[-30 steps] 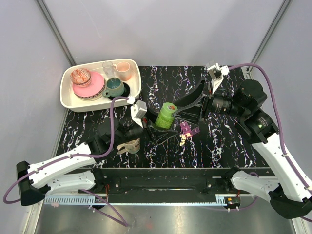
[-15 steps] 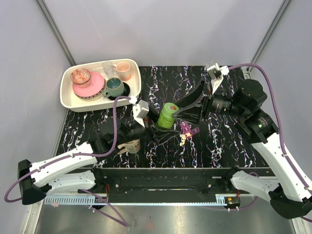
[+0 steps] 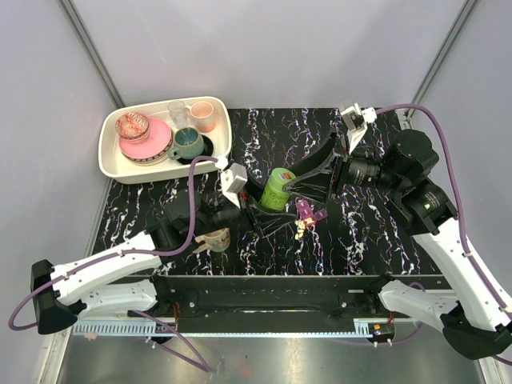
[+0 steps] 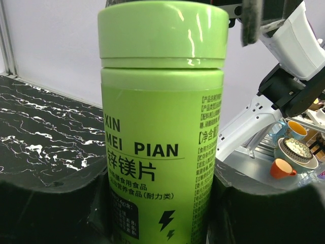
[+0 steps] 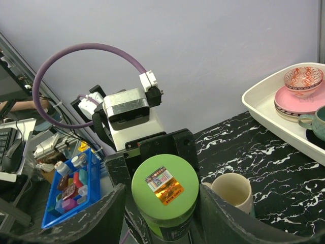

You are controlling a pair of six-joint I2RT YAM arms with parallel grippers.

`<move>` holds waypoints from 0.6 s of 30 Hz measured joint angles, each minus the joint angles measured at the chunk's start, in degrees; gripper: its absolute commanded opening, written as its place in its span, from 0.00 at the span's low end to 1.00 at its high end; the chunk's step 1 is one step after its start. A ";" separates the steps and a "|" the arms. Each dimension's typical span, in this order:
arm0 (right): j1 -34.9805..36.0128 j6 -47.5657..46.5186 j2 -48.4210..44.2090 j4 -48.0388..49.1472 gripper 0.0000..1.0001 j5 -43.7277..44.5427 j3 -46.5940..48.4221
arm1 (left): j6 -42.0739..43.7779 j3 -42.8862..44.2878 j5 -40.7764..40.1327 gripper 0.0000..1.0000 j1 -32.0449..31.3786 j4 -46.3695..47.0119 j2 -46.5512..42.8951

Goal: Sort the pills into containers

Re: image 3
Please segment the green pill bottle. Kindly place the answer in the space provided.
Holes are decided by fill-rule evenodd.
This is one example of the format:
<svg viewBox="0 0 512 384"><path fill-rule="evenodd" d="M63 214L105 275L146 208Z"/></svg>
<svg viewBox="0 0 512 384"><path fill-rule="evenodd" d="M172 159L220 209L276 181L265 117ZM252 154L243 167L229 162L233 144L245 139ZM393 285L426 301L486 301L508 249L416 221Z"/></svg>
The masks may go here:
<svg viewBox="0 0 512 384"><path fill-rule="evenodd" d="M264 191L260 198L260 204L265 208L282 211L290 198L290 194L285 192L277 179L271 178L265 185Z"/></svg>

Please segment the pink weekly pill organizer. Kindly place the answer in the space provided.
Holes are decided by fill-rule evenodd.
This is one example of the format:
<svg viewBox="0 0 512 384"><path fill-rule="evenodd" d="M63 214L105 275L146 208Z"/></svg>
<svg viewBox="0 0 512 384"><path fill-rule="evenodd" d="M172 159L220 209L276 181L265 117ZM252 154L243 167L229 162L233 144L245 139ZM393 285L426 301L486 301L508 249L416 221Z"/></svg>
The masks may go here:
<svg viewBox="0 0 512 384"><path fill-rule="evenodd" d="M328 213L325 208L314 212L307 200L298 200L296 203L296 209L300 221L305 227L313 226L317 222L327 218Z"/></svg>

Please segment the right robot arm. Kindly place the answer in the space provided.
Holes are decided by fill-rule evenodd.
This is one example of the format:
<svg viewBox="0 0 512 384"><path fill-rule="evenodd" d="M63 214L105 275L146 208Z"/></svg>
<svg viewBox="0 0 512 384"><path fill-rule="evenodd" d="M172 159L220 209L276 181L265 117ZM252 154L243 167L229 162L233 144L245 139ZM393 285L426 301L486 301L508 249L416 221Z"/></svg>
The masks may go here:
<svg viewBox="0 0 512 384"><path fill-rule="evenodd" d="M477 266L477 255L464 250L457 236L462 216L429 178L438 160L421 131L399 132L378 160L349 154L336 133L330 133L320 147L290 166L295 177L283 189L318 203L339 195L344 186L389 192L391 217L428 253L455 296L442 299L382 276L366 288L364 310L376 318L387 311L415 318L442 333L470 360L497 357L511 345L506 302L494 297L498 285Z"/></svg>

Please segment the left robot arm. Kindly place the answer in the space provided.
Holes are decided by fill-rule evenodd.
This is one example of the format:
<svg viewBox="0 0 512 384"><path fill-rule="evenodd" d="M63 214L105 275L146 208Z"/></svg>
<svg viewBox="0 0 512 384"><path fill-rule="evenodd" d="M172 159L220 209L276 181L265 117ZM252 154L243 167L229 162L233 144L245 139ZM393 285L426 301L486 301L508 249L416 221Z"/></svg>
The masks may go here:
<svg viewBox="0 0 512 384"><path fill-rule="evenodd" d="M55 334L80 318L106 310L148 310L154 316L165 316L172 309L173 298L161 285L150 282L143 292L129 288L122 296L115 289L117 281L198 249L205 236L216 230L242 224L264 238L295 218L286 210L263 206L247 189L236 193L233 202L213 206L189 187L165 206L159 220L109 250L67 264L54 265L46 259L33 264L30 299L34 326L39 334Z"/></svg>

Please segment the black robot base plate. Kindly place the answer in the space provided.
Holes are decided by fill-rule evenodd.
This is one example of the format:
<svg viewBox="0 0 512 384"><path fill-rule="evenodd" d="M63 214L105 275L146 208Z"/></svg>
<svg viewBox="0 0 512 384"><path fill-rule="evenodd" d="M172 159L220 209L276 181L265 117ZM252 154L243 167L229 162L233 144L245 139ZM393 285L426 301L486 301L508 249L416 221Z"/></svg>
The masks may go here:
<svg viewBox="0 0 512 384"><path fill-rule="evenodd" d="M382 318L369 277L156 276L156 318L176 317L197 334L291 334L351 331L356 318Z"/></svg>

